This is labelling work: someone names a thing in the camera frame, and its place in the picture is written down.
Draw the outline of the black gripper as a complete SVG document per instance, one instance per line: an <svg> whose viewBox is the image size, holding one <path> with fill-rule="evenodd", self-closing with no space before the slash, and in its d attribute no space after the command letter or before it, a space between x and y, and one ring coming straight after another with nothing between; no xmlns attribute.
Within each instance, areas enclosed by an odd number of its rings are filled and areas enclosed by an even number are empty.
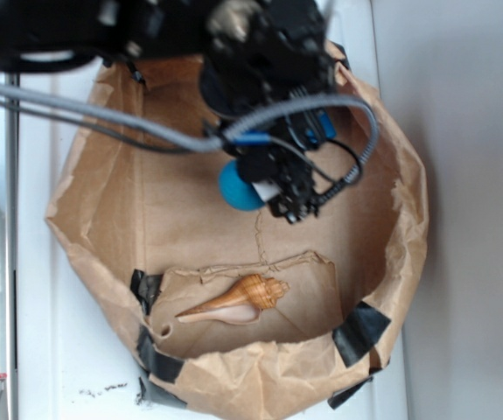
<svg viewBox="0 0 503 420"><path fill-rule="evenodd" d="M220 1L205 19L199 90L221 128L269 105L335 91L327 23L313 1ZM276 218L290 224L317 214L321 171L306 157L304 111L286 111L225 145L242 180Z"/></svg>

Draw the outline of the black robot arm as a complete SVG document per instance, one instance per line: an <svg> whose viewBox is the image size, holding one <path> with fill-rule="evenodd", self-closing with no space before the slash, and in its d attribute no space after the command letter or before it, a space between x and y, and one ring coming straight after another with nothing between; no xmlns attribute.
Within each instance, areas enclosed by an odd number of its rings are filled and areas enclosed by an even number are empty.
<svg viewBox="0 0 503 420"><path fill-rule="evenodd" d="M199 92L216 114L205 134L234 157L220 175L238 209L289 222L316 214L346 182L307 157L334 139L336 91L326 22L313 1L0 1L0 72L56 73L101 58L145 83L138 60L198 54Z"/></svg>

